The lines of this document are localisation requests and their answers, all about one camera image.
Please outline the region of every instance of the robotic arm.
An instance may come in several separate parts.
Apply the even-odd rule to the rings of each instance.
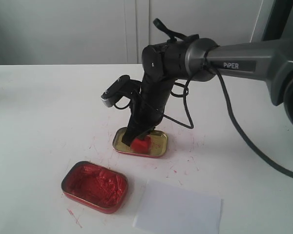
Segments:
[[[293,39],[218,46],[199,35],[173,32],[159,19],[153,23],[170,39],[143,50],[142,82],[121,76],[101,96],[107,107],[116,106],[123,96],[130,99],[124,144],[130,146],[136,137],[143,139],[162,121],[177,79],[208,81],[216,75],[212,68],[222,75],[264,80],[273,105],[284,102],[293,123]]]

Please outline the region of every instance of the red stain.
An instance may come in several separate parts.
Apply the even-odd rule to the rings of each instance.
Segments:
[[[78,219],[75,217],[74,213],[73,213],[70,209],[67,209],[67,211],[68,211],[69,214],[75,219],[76,224],[77,224],[80,228],[83,228],[83,227],[80,225]]]

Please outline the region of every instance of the gold tin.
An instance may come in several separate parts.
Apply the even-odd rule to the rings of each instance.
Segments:
[[[136,155],[142,157],[161,157],[166,152],[168,145],[168,136],[166,133],[158,130],[153,130],[150,133],[151,147],[148,154],[138,154],[134,152],[129,146],[122,143],[123,135],[125,134],[126,127],[119,129],[113,140],[113,147],[117,152],[129,155]]]

